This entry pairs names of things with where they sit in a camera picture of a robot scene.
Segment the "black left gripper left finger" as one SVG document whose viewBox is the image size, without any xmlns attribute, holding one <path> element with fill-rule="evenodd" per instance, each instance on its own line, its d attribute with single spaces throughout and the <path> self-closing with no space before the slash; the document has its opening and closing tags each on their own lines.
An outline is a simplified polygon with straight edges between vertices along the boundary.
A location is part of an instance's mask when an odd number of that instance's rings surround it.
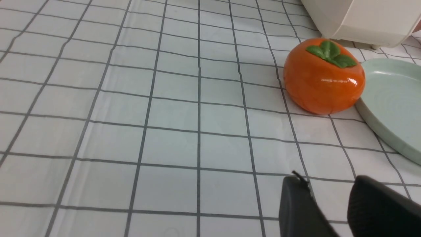
<svg viewBox="0 0 421 237">
<path fill-rule="evenodd" d="M 281 237 L 338 237 L 298 172 L 283 179 L 279 208 Z"/>
</svg>

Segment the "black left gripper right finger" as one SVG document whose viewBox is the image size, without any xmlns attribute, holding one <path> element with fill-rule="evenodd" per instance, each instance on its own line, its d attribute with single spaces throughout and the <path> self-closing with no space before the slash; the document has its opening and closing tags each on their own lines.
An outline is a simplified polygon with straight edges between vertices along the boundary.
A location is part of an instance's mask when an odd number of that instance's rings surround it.
<svg viewBox="0 0 421 237">
<path fill-rule="evenodd" d="M 352 186 L 347 220 L 355 237 L 421 235 L 421 206 L 366 175 Z"/>
</svg>

